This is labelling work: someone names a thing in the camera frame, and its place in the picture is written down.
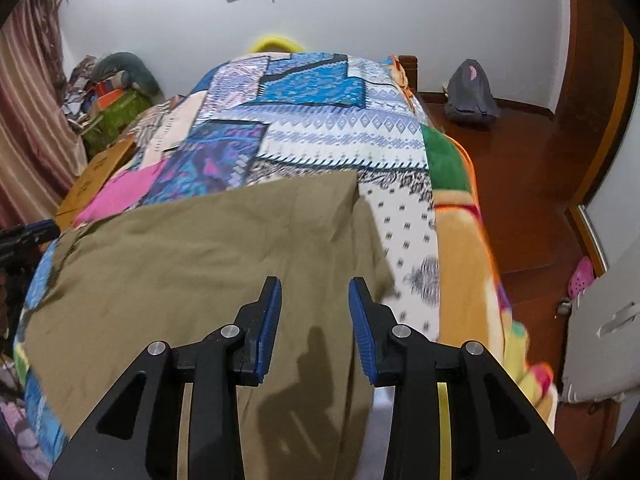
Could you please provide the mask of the grey backpack on floor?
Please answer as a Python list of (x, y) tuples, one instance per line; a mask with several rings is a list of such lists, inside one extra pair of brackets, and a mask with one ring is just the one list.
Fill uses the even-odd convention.
[(467, 58), (446, 85), (445, 116), (460, 124), (490, 125), (500, 117), (500, 108), (490, 91), (483, 67)]

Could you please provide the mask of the pink folded garment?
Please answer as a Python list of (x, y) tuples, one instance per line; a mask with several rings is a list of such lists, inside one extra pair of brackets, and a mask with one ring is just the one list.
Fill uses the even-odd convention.
[(76, 216), (73, 226), (111, 217), (134, 206), (149, 192), (166, 162), (167, 160), (161, 160), (139, 170), (125, 170), (108, 180), (87, 207)]

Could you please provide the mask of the orange fleece blanket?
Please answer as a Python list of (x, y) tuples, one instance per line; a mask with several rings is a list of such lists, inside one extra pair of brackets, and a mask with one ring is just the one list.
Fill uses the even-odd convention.
[(439, 341), (486, 344), (548, 425), (555, 426), (558, 390), (547, 363), (529, 364), (529, 336), (515, 321), (488, 245), (472, 159), (462, 145), (423, 128), (434, 190), (439, 251)]

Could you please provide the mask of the brown wooden door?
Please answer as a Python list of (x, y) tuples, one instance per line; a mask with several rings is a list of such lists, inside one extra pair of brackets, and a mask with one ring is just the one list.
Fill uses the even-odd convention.
[(580, 156), (570, 208), (587, 205), (617, 155), (638, 84), (634, 38), (611, 0), (570, 0), (570, 31), (555, 121)]

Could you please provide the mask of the clutter pile of papers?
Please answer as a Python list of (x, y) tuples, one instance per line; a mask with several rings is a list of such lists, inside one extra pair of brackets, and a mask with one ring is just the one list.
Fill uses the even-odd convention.
[(75, 132), (119, 99), (129, 84), (124, 70), (108, 70), (105, 75), (96, 76), (96, 64), (98, 59), (87, 55), (73, 69), (66, 84), (62, 112)]

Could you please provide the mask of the striped orange bedsheet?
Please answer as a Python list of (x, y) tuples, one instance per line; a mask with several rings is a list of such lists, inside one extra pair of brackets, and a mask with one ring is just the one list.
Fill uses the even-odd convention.
[(167, 127), (170, 132), (187, 134), (203, 100), (204, 92), (201, 91), (190, 96), (173, 96), (155, 104), (134, 120), (127, 134), (134, 139), (138, 151), (145, 150), (155, 133), (163, 127)]

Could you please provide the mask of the olive green shorts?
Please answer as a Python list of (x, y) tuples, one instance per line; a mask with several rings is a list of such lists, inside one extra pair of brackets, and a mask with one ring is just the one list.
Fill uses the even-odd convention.
[(251, 479), (347, 479), (372, 392), (358, 368), (348, 285), (375, 299), (394, 284), (371, 208), (351, 171), (284, 178), (142, 206), (65, 232), (25, 353), (72, 436), (150, 342), (192, 344), (282, 284), (270, 370), (239, 391)]

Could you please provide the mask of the wooden lap desk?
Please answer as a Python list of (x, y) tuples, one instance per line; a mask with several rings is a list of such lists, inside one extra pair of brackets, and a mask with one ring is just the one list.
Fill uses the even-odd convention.
[(126, 136), (90, 160), (54, 216), (54, 221), (62, 232), (73, 225), (78, 214), (87, 207), (112, 174), (128, 162), (135, 150), (134, 138)]

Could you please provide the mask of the white appliance with stickers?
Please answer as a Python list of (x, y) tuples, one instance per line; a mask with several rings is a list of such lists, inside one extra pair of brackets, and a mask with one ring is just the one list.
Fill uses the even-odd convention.
[(601, 401), (639, 390), (639, 245), (576, 298), (568, 319), (561, 399)]

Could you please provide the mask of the striped red gold curtain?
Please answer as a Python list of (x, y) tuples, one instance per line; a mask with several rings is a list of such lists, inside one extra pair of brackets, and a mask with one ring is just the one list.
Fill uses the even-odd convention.
[(1, 225), (47, 219), (87, 165), (62, 105), (58, 0), (20, 0), (1, 27)]

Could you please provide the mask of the yellow curved headboard cushion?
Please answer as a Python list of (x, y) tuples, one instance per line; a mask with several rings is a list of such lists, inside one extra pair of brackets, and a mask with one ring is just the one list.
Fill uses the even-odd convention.
[(257, 39), (257, 41), (250, 47), (250, 54), (254, 53), (302, 53), (305, 48), (298, 42), (278, 35), (265, 35)]

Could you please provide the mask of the pink slipper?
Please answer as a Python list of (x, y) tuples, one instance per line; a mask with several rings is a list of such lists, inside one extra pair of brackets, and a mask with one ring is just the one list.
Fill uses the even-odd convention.
[(574, 299), (584, 292), (596, 279), (593, 265), (588, 257), (582, 257), (567, 283), (568, 298)]

